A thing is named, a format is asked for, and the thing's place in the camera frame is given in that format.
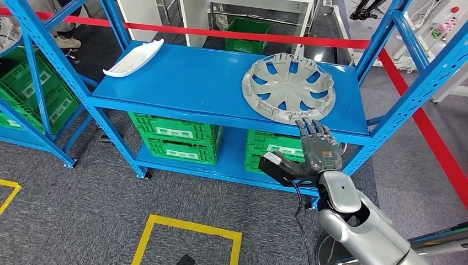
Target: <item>gray carpet floor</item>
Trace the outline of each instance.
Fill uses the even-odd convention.
[[[330,22],[320,23],[322,32],[315,34],[333,36],[325,35],[335,30],[326,26]],[[82,62],[75,66],[100,80],[100,69],[110,67],[119,56],[113,34],[91,27],[80,27],[78,34],[83,40],[77,54]],[[209,39],[207,45],[222,42]],[[268,49],[274,53],[287,47]],[[362,95],[371,118],[388,110],[397,93],[382,69],[373,68],[368,76]],[[415,76],[406,77],[411,81]],[[468,100],[460,97],[424,106],[465,172],[468,147],[460,139],[468,129],[462,122],[467,107]],[[127,114],[108,111],[108,115],[131,149],[137,150],[141,139]],[[151,180],[138,180],[112,145],[99,142],[101,133],[88,125],[70,151],[79,158],[74,169],[63,168],[52,155],[0,142],[0,178],[22,186],[0,216],[0,264],[130,264],[150,214],[242,232],[240,264],[306,264],[294,219],[296,194],[158,170]],[[468,217],[413,121],[352,177],[406,237]],[[0,186],[0,202],[10,191]],[[306,211],[300,219],[314,259],[326,233],[316,212]],[[142,264],[176,264],[184,254],[197,264],[227,264],[230,248],[231,242],[222,237],[155,225]],[[429,260],[466,264],[466,259],[466,254],[456,253]]]

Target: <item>yellow floor tape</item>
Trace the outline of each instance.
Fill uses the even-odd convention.
[[[186,229],[186,230],[204,233],[208,235],[222,236],[224,238],[231,239],[232,248],[231,248],[231,259],[230,259],[229,264],[237,265],[239,263],[242,233],[230,231],[230,230],[226,230],[222,228],[202,225],[202,224],[196,224],[194,222],[187,222],[187,221],[182,221],[178,219],[172,219],[172,218],[168,218],[164,216],[151,214],[148,217],[148,221],[146,221],[146,226],[145,226],[145,229],[143,230],[143,234],[141,235],[140,243],[138,244],[138,248],[136,249],[135,256],[133,257],[132,265],[139,265],[141,263],[141,259],[143,258],[143,253],[145,252],[145,249],[146,249],[146,244],[148,244],[151,231],[153,230],[153,226],[155,224],[167,225],[167,226],[176,227],[180,229]]]
[[[4,179],[0,179],[0,186],[7,186],[7,187],[12,187],[13,188],[13,192],[10,193],[7,200],[0,207],[0,215],[1,215],[3,213],[3,211],[5,211],[5,208],[8,206],[8,204],[10,204],[10,202],[13,200],[15,195],[18,193],[21,186],[18,185],[18,183],[16,183],[16,182],[6,181]]]

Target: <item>crate label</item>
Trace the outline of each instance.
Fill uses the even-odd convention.
[[[184,152],[173,151],[169,149],[166,150],[166,155],[199,160],[198,155],[195,153],[184,153]]]
[[[8,123],[10,124],[10,126],[13,126],[13,127],[21,127],[21,125],[19,125],[18,123],[16,123],[16,121],[14,120],[7,120]]]
[[[39,80],[41,81],[41,85],[43,85],[47,80],[49,80],[50,74],[47,73],[46,71],[43,71],[41,75],[39,76]],[[28,99],[32,95],[34,95],[34,84],[31,83],[28,87],[26,87],[25,90],[23,90],[23,95]]]
[[[281,153],[287,153],[288,155],[292,155],[292,156],[303,156],[301,149],[289,148],[289,147],[278,146],[278,145],[268,145],[267,151],[270,151],[270,152],[280,151]]]
[[[156,133],[169,136],[178,136],[183,138],[194,138],[191,131],[179,131],[174,129],[167,129],[162,127],[156,127]]]
[[[52,113],[52,115],[49,116],[49,121],[51,123],[55,123],[55,121],[62,115],[62,113],[70,106],[70,103],[72,103],[71,100],[68,98],[64,99],[62,104]]]

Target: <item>person's shoe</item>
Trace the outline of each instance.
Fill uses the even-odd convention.
[[[77,49],[81,47],[81,42],[75,38],[64,38],[60,35],[54,36],[55,43],[59,46],[61,49]]]

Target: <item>robot finger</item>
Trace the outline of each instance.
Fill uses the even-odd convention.
[[[328,126],[322,125],[322,127],[326,135],[332,136],[332,132],[330,131],[330,128]]]
[[[312,126],[310,120],[308,118],[303,118],[302,119],[304,123],[306,124],[307,130],[309,131],[310,136],[315,136],[317,134],[316,129]]]
[[[318,120],[312,120],[313,125],[315,126],[315,129],[317,130],[317,133],[320,135],[323,135],[325,132],[323,131],[322,125],[318,123]]]
[[[299,128],[299,133],[301,137],[306,136],[307,132],[304,128],[304,123],[302,123],[302,120],[296,120],[297,127]]]

